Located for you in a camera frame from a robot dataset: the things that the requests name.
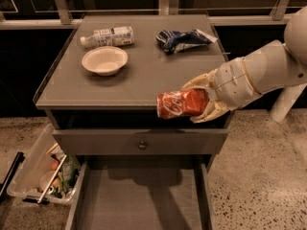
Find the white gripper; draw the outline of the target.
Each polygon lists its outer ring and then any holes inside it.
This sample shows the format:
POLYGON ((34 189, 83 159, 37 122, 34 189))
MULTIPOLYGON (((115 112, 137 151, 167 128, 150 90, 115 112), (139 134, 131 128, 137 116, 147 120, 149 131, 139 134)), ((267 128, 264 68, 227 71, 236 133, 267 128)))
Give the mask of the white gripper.
POLYGON ((218 100, 211 100, 201 115, 192 116, 190 120, 194 124, 213 121, 228 111, 245 107, 262 96, 251 81, 243 57, 225 62, 217 70, 189 80, 182 89, 213 87, 218 100))

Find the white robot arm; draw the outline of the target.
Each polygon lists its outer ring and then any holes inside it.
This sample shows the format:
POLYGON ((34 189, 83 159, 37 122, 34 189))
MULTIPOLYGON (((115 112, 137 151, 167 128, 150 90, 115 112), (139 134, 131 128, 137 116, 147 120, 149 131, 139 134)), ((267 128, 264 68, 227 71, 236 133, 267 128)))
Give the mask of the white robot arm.
POLYGON ((204 88, 209 103, 191 121, 215 120, 226 112, 245 107, 279 88, 307 81, 307 8, 297 11, 287 23, 284 40, 274 40, 245 57, 237 57, 199 75, 183 85, 204 88))

